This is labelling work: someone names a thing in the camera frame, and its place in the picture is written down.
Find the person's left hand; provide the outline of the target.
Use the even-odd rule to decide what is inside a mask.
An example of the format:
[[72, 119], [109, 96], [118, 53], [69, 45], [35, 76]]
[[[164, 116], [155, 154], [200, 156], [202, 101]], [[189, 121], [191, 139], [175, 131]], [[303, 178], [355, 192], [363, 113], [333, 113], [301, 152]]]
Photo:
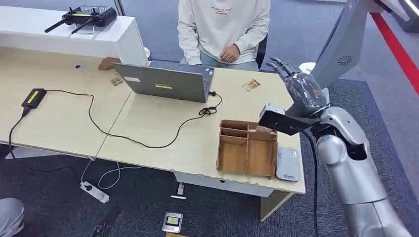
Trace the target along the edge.
[[237, 61], [240, 56], [240, 50], [236, 44], [232, 44], [229, 47], [223, 49], [220, 54], [220, 60], [227, 63], [233, 63]]

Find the robot grey right hand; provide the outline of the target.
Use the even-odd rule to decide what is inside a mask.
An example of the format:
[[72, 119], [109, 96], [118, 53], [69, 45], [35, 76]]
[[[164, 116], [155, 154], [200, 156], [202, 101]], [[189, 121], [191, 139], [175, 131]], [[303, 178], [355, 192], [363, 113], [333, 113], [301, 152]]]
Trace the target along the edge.
[[328, 106], [315, 78], [278, 57], [270, 57], [266, 65], [274, 69], [282, 78], [293, 104], [285, 111], [287, 116], [299, 118], [318, 118]]

